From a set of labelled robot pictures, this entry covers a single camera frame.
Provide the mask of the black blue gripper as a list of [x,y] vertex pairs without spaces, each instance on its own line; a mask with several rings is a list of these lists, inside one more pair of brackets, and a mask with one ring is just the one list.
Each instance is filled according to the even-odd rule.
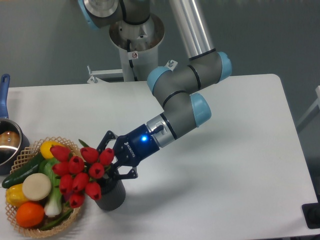
[[[111,130],[108,130],[96,150],[101,153],[106,149],[108,143],[113,140],[116,140],[113,151],[117,161],[107,170],[107,175],[115,181],[137,179],[138,172],[136,167],[139,163],[160,150],[145,124],[119,137]],[[121,166],[132,168],[128,173],[120,174],[117,168]]]

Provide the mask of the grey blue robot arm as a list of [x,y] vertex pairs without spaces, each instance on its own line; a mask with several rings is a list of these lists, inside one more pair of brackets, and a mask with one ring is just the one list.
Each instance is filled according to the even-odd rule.
[[78,5],[90,27],[109,27],[124,81],[145,81],[163,109],[125,135],[115,137],[107,132],[97,148],[102,152],[110,140],[115,140],[116,162],[110,165],[107,176],[135,179],[142,160],[210,119],[210,107],[200,90],[228,78],[232,64],[224,52],[215,49],[196,0],[170,1],[189,59],[189,65],[182,69],[177,69],[172,60],[158,66],[158,48],[165,29],[151,13],[148,0],[80,0]]

